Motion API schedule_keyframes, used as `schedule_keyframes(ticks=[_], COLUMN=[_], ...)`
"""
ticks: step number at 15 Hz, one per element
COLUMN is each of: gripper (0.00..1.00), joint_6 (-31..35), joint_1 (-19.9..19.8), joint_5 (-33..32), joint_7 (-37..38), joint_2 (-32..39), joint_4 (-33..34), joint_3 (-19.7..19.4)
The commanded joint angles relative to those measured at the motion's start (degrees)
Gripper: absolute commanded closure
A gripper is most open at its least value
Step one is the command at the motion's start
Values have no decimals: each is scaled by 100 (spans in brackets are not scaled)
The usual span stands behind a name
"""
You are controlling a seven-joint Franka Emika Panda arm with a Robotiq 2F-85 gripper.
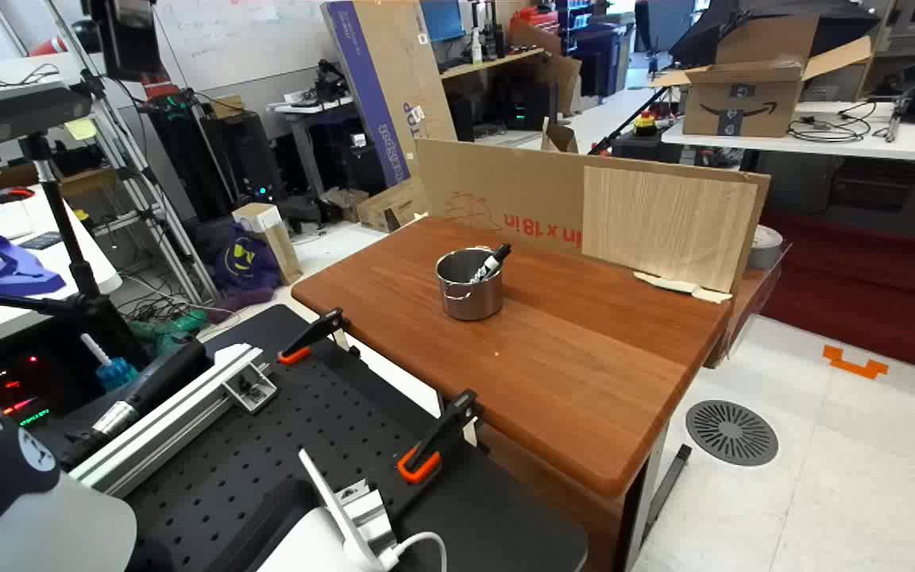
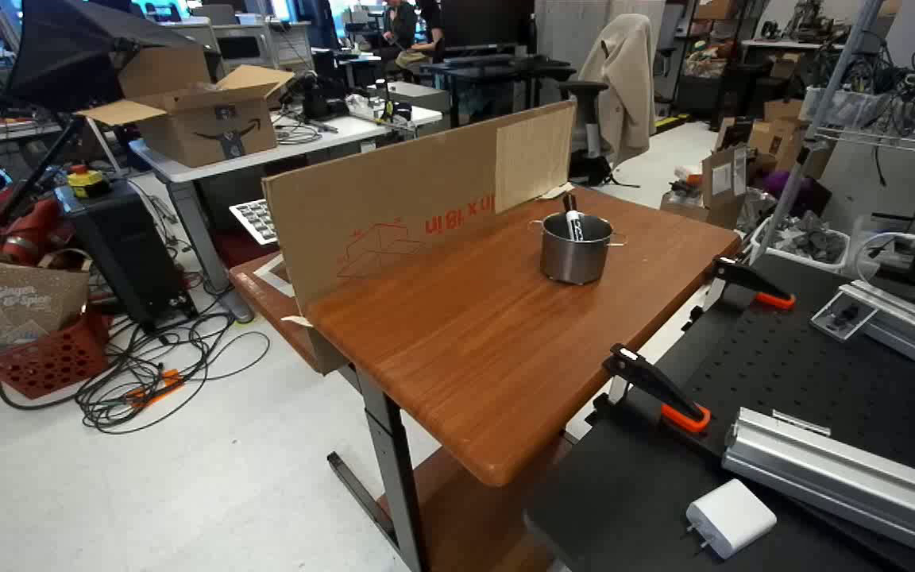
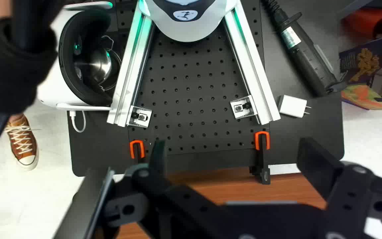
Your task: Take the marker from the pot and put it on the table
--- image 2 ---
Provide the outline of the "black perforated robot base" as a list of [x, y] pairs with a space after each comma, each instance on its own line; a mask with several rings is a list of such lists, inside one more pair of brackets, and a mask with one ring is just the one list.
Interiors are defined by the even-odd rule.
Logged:
[[691, 434], [631, 392], [543, 480], [528, 531], [569, 572], [915, 572], [915, 358], [834, 272], [764, 259], [798, 306], [726, 291], [661, 368]]

